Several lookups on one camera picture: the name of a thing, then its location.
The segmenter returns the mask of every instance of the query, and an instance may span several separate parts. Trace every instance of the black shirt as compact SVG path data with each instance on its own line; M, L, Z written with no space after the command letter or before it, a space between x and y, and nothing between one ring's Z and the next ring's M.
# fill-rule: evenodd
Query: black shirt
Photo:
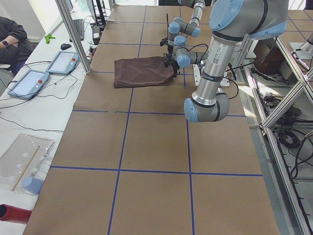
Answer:
M13 20L0 16L0 41L7 38L7 36L18 39L19 45L18 47L10 45L6 49L0 49L0 63L12 65L26 60L34 50L34 47L28 41L27 33L23 26Z

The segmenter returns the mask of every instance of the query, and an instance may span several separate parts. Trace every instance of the wristwatch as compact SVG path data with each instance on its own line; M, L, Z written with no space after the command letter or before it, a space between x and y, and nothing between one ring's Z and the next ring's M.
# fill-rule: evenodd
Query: wristwatch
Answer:
M9 44L8 44L8 42L6 40L3 40L2 43L3 43L3 45L5 45L5 47L9 46Z

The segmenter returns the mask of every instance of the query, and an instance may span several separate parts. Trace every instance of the wooden stick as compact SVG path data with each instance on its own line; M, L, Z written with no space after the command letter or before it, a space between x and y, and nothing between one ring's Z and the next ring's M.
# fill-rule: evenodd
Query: wooden stick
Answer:
M35 152L33 153L33 155L31 156L29 162L27 163L27 165L24 167L23 171L21 172L21 175L19 176L19 178L17 179L17 181L15 182L15 184L12 186L11 191L14 191L16 186L18 185L19 181L21 181L21 178L23 177L23 175L25 174L27 168L29 167L31 161L34 159L34 157L36 156L38 150L40 148L40 145L37 146L37 149L35 150Z

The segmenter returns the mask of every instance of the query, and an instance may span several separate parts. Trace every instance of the green object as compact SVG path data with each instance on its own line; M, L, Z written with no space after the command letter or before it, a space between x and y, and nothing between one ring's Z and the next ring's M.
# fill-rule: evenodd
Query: green object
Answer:
M53 37L53 36L51 35L51 33L45 35L45 42L46 42L47 44L50 43L50 39L55 39L55 37Z

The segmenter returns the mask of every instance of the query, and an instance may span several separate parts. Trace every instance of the keyboard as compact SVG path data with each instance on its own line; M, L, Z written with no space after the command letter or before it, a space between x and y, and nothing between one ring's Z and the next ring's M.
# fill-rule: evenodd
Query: keyboard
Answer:
M73 20L75 29L78 33L78 37L80 39L80 41L82 41L84 39L84 20L83 19L76 19Z

